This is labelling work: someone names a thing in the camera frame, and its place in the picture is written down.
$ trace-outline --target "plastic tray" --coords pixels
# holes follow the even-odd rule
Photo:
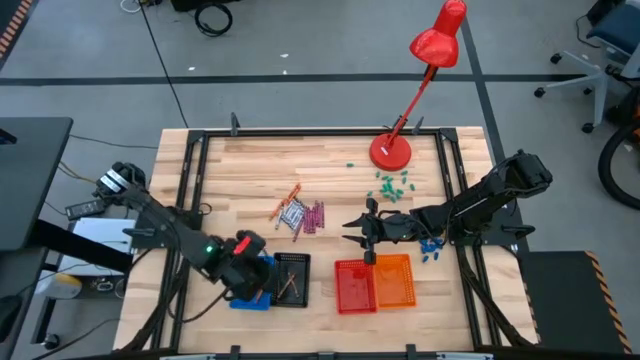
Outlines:
[[[416,306],[409,255],[378,255],[373,272],[380,310]]]
[[[339,260],[335,265],[338,314],[371,314],[376,306],[373,266],[363,260]]]
[[[309,304],[309,272],[311,255],[294,253],[275,253],[276,283],[275,291],[271,294],[271,306],[307,307]],[[296,296],[293,286],[289,285],[278,299],[280,289],[289,279],[288,273],[296,274],[293,283],[298,289]]]
[[[274,266],[275,260],[273,256],[260,256],[261,259],[266,261],[269,265]],[[251,301],[243,301],[240,299],[231,300],[229,303],[229,307],[232,309],[242,309],[242,310],[257,310],[257,311],[267,311],[269,307],[271,307],[271,293],[263,292],[260,296],[260,299],[256,303],[256,297],[258,294],[251,299]]]

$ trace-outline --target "black bag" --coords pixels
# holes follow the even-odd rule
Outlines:
[[[638,121],[638,111],[640,111],[638,109],[640,109],[640,86],[631,89],[618,105],[607,110],[605,116],[611,123],[623,127],[632,121]]]

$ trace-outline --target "blue tray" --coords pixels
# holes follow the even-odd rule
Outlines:
[[[272,267],[275,266],[275,260],[273,256],[260,256],[261,259],[266,261]],[[260,296],[260,300],[256,303],[256,298],[254,297],[251,301],[243,301],[240,299],[231,300],[229,303],[229,307],[232,309],[242,309],[242,310],[256,310],[256,311],[267,311],[269,307],[271,307],[271,293],[263,292],[262,296]]]

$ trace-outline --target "black tray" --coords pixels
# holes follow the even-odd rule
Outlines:
[[[309,272],[311,265],[311,255],[294,254],[294,253],[275,253],[273,254],[276,263],[276,284],[275,291],[271,294],[271,306],[284,307],[307,307],[309,304]],[[299,297],[293,290],[293,286],[289,285],[287,290],[277,299],[282,286],[289,279],[287,272],[295,273],[296,277],[293,283],[298,288]]]

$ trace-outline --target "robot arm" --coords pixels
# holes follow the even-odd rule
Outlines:
[[[409,214],[378,213],[378,203],[367,199],[369,212],[343,225],[361,227],[364,236],[343,237],[358,242],[366,250],[367,264],[375,264],[374,245],[381,241],[417,241],[446,233],[446,238],[456,244],[471,244],[488,230],[494,212],[516,198],[528,198],[545,191],[552,180],[551,173],[536,155],[519,150],[494,167],[478,184],[441,205],[411,209]],[[515,236],[520,238],[534,229],[516,230]]]
[[[232,298],[249,301],[268,287],[273,270],[258,257],[266,244],[258,234],[243,230],[235,238],[222,239],[193,230],[181,210],[165,207],[149,195],[144,173],[132,164],[115,163],[97,185],[94,196],[138,211],[193,269],[212,283],[222,281]]]

